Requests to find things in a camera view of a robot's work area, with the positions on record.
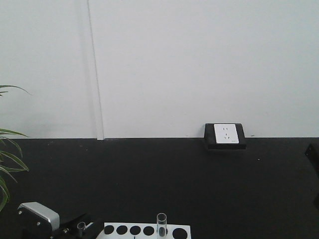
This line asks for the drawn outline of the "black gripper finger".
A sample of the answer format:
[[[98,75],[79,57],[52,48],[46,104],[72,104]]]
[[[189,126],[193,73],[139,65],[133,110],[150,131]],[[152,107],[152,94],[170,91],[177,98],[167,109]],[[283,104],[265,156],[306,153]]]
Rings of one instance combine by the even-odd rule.
[[[78,216],[70,216],[70,217],[64,217],[60,220],[60,228],[69,228],[74,227],[79,222],[83,221],[83,218],[87,216],[86,213],[80,214]]]
[[[319,144],[310,143],[306,149],[306,157],[310,161],[317,175],[319,175]]]
[[[104,222],[102,219],[97,219],[89,225],[86,224],[86,229],[83,233],[82,239],[96,239],[103,228],[104,228]],[[76,239],[79,239],[77,236],[77,225],[75,228],[74,236]]]

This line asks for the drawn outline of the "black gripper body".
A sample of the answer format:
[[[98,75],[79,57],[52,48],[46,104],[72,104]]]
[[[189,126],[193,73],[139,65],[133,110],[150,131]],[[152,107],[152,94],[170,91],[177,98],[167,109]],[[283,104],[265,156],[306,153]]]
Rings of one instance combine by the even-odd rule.
[[[82,232],[72,224],[62,224],[58,229],[53,230],[51,225],[35,223],[22,228],[22,239],[81,239]]]

